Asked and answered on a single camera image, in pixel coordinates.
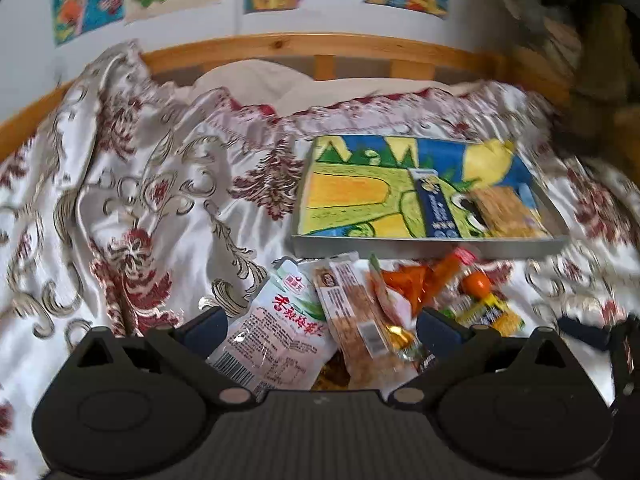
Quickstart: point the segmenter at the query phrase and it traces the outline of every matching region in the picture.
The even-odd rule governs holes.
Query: bedspread
[[[562,309],[596,322],[640,310],[640,193],[598,160],[559,158],[553,118],[539,96],[495,82],[282,118],[224,88],[187,105],[151,81],[135,44],[110,48],[0,166],[0,478],[46,471],[31,414],[92,326],[143,335],[211,305],[244,312],[266,269],[291,255],[296,189],[318,135],[512,140],[573,237],[545,261],[482,264],[524,332]],[[611,402],[607,355],[567,342]]]

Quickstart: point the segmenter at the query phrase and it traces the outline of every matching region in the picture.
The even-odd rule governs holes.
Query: circular black disc
[[[440,426],[457,448],[491,468],[527,475],[569,472],[598,456],[611,418],[593,391],[508,384],[503,374],[463,381],[440,402]]]
[[[49,390],[33,435],[52,468],[133,476],[176,460],[206,418],[195,390],[171,377],[111,366],[84,368]]]

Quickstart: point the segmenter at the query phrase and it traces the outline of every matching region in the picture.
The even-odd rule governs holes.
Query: wooden bed frame
[[[472,53],[446,46],[363,34],[260,34],[188,43],[143,54],[153,76],[197,67],[208,72],[233,61],[254,58],[312,57],[316,80],[336,78],[336,57],[390,61],[389,77],[433,80],[437,67],[473,73],[477,78],[519,84],[562,107],[569,89],[500,54]],[[0,124],[4,160],[61,101],[72,82],[27,106]]]

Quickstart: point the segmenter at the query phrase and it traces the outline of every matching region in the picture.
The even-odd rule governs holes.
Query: black ribbed surface
[[[69,480],[53,474],[51,480]],[[271,392],[227,413],[181,464],[148,480],[498,480],[441,443],[427,418],[386,407],[374,392]],[[563,477],[596,480],[591,471]]]

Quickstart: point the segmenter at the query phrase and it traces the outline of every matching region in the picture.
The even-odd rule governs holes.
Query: wall
[[[56,48],[50,0],[0,0],[0,121],[51,91],[56,75],[77,76],[105,47],[138,38],[144,50],[233,34],[359,32],[465,50],[504,50],[515,26],[499,0],[450,0],[449,17],[363,4],[303,0],[299,9],[242,15],[241,0],[113,23]]]

